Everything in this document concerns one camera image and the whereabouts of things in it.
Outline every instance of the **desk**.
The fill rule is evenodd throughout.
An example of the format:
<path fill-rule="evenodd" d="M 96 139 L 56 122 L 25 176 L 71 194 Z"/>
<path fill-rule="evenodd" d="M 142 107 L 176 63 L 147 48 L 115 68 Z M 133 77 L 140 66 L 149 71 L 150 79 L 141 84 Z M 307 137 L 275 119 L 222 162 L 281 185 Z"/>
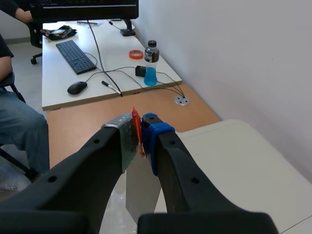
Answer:
<path fill-rule="evenodd" d="M 279 233 L 311 233 L 311 184 L 254 128 L 239 120 L 226 120 L 178 136 L 232 203 L 269 214 Z M 155 211 L 167 211 L 162 191 Z"/>
<path fill-rule="evenodd" d="M 104 123 L 132 112 L 133 106 L 141 115 L 148 112 L 157 114 L 178 132 L 220 121 L 188 85 L 181 85 L 181 88 L 190 99 L 188 106 L 177 105 L 175 93 L 157 90 L 49 112 L 51 167 L 77 152 Z"/>
<path fill-rule="evenodd" d="M 116 68 L 128 66 L 145 66 L 143 59 L 133 60 L 128 56 L 131 50 L 139 49 L 144 51 L 144 47 L 137 38 L 123 37 L 119 30 L 111 26 L 106 20 L 96 20 L 95 22 L 103 23 L 103 25 L 100 26 L 93 26 L 92 29 L 96 35 L 103 66 L 106 70 L 114 70 Z M 92 54 L 98 61 L 99 58 L 95 41 L 88 25 L 77 24 L 75 21 L 71 21 L 44 24 L 43 28 L 58 29 L 65 24 L 77 29 L 78 33 L 68 39 L 51 41 L 44 38 L 42 42 L 42 109 L 44 111 L 55 110 L 99 100 L 117 98 L 119 96 L 117 93 L 101 84 L 102 80 L 112 84 L 104 74 L 97 74 L 89 80 L 88 87 L 79 95 L 73 96 L 67 93 L 67 89 L 70 85 L 77 81 L 86 81 L 93 73 L 98 71 L 91 71 L 77 76 L 56 48 L 56 44 L 73 40 L 83 52 Z M 123 21 L 114 22 L 114 25 L 119 28 L 126 27 Z M 90 56 L 89 58 L 95 63 L 94 58 Z M 157 70 L 168 74 L 178 83 L 182 83 L 181 78 L 162 57 L 159 59 Z M 124 69 L 123 71 L 135 78 L 142 87 L 146 87 L 143 78 L 135 76 L 135 70 L 133 68 Z M 110 75 L 124 95 L 131 95 L 144 91 L 138 84 L 123 73 L 112 72 Z M 157 78 L 158 81 L 163 83 L 174 84 L 174 82 L 164 74 L 158 74 Z"/>

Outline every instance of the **black cable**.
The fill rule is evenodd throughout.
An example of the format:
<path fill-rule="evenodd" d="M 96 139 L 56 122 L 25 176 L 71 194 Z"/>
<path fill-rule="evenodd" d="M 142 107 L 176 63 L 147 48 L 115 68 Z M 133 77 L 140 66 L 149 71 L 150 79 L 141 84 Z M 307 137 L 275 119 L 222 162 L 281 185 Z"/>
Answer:
<path fill-rule="evenodd" d="M 90 76 L 90 77 L 86 80 L 86 83 L 87 83 L 94 75 L 100 74 L 100 73 L 103 73 L 103 72 L 96 72 L 96 73 L 94 73 L 92 76 Z"/>
<path fill-rule="evenodd" d="M 179 85 L 174 79 L 172 79 L 170 76 L 168 76 L 168 75 L 167 75 L 166 73 L 164 73 L 164 72 L 156 72 L 156 73 L 165 74 L 167 77 L 169 77 L 169 79 L 172 80 L 172 81 L 179 87 L 181 93 L 183 94 L 182 96 L 185 98 L 184 92 L 182 91 L 180 85 Z"/>
<path fill-rule="evenodd" d="M 174 88 L 175 90 L 177 90 L 177 91 L 180 93 L 180 95 L 181 95 L 183 98 L 185 97 L 185 96 L 184 96 L 184 93 L 181 92 L 180 90 L 178 90 L 177 88 L 175 88 L 173 85 L 166 84 L 166 83 L 163 83 L 163 82 L 160 82 L 160 81 L 157 81 L 157 82 L 160 83 L 160 84 L 164 84 L 164 85 L 170 86 L 171 88 Z"/>
<path fill-rule="evenodd" d="M 116 29 L 121 30 L 120 28 L 118 28 L 117 26 L 115 26 L 115 25 L 113 24 L 113 22 L 111 22 L 110 20 L 107 19 L 107 21 L 109 22 L 109 24 L 110 24 L 111 26 L 115 27 Z"/>
<path fill-rule="evenodd" d="M 89 53 L 87 53 L 87 52 L 84 52 L 85 54 L 88 54 L 88 55 L 90 55 L 90 56 L 92 56 L 96 61 L 97 61 L 97 63 L 96 63 L 96 66 L 97 66 L 97 64 L 98 64 L 98 60 L 97 60 L 97 58 L 96 57 L 94 57 L 93 55 L 91 55 L 91 54 L 89 54 Z"/>
<path fill-rule="evenodd" d="M 109 71 L 109 72 L 118 71 L 118 70 L 121 70 L 121 69 L 124 69 L 124 68 L 134 68 L 134 69 L 135 69 L 135 67 L 121 67 L 121 68 L 117 68 L 117 69 L 111 70 L 111 71 Z M 166 73 L 164 73 L 164 72 L 157 72 L 157 73 L 159 73 L 159 74 L 165 74 L 165 75 L 166 75 L 167 77 L 169 77 L 174 83 L 176 83 L 176 85 L 179 87 L 180 90 L 178 90 L 177 88 L 175 88 L 174 86 L 172 86 L 172 85 L 170 85 L 170 84 L 166 84 L 166 83 L 163 83 L 163 82 L 160 82 L 160 81 L 158 81 L 158 83 L 161 83 L 161 84 L 164 84 L 164 85 L 167 85 L 167 86 L 170 86 L 170 87 L 174 88 L 175 90 L 177 90 L 177 91 L 179 92 L 179 94 L 180 94 L 182 97 L 185 98 L 184 92 L 182 91 L 180 85 L 179 85 L 175 80 L 173 80 L 170 76 L 168 76 L 168 75 L 167 75 Z"/>
<path fill-rule="evenodd" d="M 117 87 L 117 89 L 119 90 L 119 92 L 121 92 L 120 96 L 122 96 L 122 91 L 120 90 L 119 86 L 115 83 L 115 81 L 108 75 L 108 73 L 105 71 L 104 67 L 103 67 L 103 64 L 102 64 L 102 58 L 101 58 L 101 53 L 99 51 L 99 48 L 98 48 L 98 42 L 97 42 L 97 39 L 96 39 L 96 36 L 94 35 L 94 32 L 93 32 L 93 29 L 89 23 L 89 21 L 87 20 L 88 24 L 89 24 L 89 27 L 91 29 L 91 32 L 92 32 L 92 35 L 93 35 L 93 38 L 94 38 L 94 41 L 96 43 L 96 46 L 97 46 L 97 52 L 98 52 L 98 57 L 99 57 L 99 62 L 101 64 L 101 68 L 102 68 L 102 71 L 103 73 L 114 83 L 114 85 Z"/>
<path fill-rule="evenodd" d="M 145 89 L 145 90 L 153 90 L 153 89 L 163 89 L 163 90 L 169 90 L 172 92 L 175 92 L 178 95 L 181 95 L 180 93 L 176 92 L 175 90 L 172 89 L 166 89 L 166 88 L 143 88 L 142 85 L 140 85 L 139 82 L 137 82 L 132 76 L 128 75 L 127 73 L 123 72 L 123 71 L 119 71 L 119 70 L 112 70 L 112 71 L 107 71 L 107 72 L 122 72 L 123 74 L 125 74 L 126 76 L 130 77 L 135 83 L 137 83 L 141 89 Z"/>

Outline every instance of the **white tiled floor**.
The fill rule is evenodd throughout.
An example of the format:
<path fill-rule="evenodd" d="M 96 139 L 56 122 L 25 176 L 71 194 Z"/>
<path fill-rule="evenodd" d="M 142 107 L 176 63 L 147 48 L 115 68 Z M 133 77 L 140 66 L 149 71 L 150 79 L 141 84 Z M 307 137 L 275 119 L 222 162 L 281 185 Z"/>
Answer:
<path fill-rule="evenodd" d="M 37 59 L 38 64 L 32 65 L 30 59 L 33 55 L 41 52 L 41 49 L 31 46 L 30 43 L 9 45 L 14 54 L 12 59 L 15 73 L 15 85 L 24 96 L 27 104 L 37 112 L 47 116 L 41 108 L 41 58 Z M 3 146 L 9 154 L 27 164 L 25 152 L 19 151 L 13 145 Z M 0 165 L 8 163 L 0 157 Z M 0 201 L 7 196 L 0 191 Z M 118 181 L 110 201 L 106 207 L 101 234 L 133 234 L 137 233 L 137 225 L 126 210 L 126 176 L 122 175 Z"/>

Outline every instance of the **black shirt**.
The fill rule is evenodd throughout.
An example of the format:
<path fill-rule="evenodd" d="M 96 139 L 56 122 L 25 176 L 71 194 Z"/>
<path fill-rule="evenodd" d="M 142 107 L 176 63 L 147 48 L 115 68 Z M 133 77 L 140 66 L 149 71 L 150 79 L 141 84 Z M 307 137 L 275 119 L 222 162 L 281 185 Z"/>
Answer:
<path fill-rule="evenodd" d="M 18 7 L 19 6 L 13 0 L 0 0 L 0 10 L 12 17 L 15 17 L 15 12 Z"/>
<path fill-rule="evenodd" d="M 0 58 L 7 56 L 13 58 L 12 52 L 10 51 L 9 47 L 5 44 L 5 41 L 0 34 Z"/>

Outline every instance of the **black bag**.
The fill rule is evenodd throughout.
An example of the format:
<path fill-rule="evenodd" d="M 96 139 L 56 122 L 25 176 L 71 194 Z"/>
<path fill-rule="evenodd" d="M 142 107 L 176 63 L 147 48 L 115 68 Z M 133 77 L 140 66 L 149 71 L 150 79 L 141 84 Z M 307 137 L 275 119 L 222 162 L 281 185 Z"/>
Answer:
<path fill-rule="evenodd" d="M 77 30 L 72 29 L 68 25 L 64 25 L 57 30 L 43 29 L 40 32 L 42 33 L 42 35 L 46 36 L 50 40 L 60 40 L 60 39 L 72 37 L 73 35 L 77 33 Z"/>

